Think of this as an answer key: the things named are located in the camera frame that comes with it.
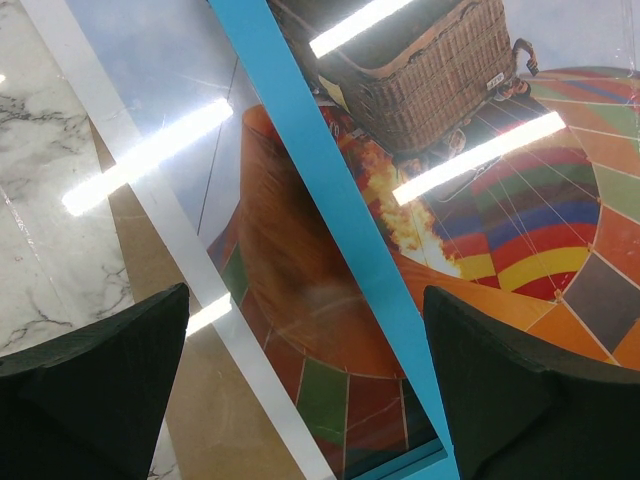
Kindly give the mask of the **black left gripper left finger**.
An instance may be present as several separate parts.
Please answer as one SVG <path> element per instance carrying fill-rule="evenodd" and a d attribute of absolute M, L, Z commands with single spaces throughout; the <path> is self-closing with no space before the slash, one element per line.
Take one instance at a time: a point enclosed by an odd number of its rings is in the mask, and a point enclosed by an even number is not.
<path fill-rule="evenodd" d="M 2 478 L 146 478 L 188 321 L 179 283 L 2 357 Z"/>

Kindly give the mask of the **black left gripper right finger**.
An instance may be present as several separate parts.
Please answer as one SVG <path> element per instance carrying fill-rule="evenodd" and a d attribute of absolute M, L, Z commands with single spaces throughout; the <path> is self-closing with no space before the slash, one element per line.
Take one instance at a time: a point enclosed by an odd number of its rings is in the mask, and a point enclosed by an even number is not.
<path fill-rule="evenodd" d="M 428 286 L 423 319 L 463 479 L 636 479 L 639 374 Z"/>

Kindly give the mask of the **blue picture frame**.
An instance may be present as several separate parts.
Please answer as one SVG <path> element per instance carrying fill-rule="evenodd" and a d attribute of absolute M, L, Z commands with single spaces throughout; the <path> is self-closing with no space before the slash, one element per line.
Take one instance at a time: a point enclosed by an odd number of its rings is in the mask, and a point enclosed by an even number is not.
<path fill-rule="evenodd" d="M 456 479 L 424 321 L 264 1 L 211 4 L 444 447 L 415 479 Z"/>

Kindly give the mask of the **hot air balloon photo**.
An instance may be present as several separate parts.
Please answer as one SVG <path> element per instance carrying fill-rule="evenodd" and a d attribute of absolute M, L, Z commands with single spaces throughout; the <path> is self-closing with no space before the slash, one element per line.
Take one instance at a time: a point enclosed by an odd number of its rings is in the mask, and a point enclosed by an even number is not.
<path fill-rule="evenodd" d="M 639 5 L 264 1 L 419 313 L 437 286 L 582 356 L 639 365 Z M 211 103 L 163 160 L 294 416 L 304 476 L 413 475 L 429 417 L 209 1 L 28 1 L 112 157 Z"/>

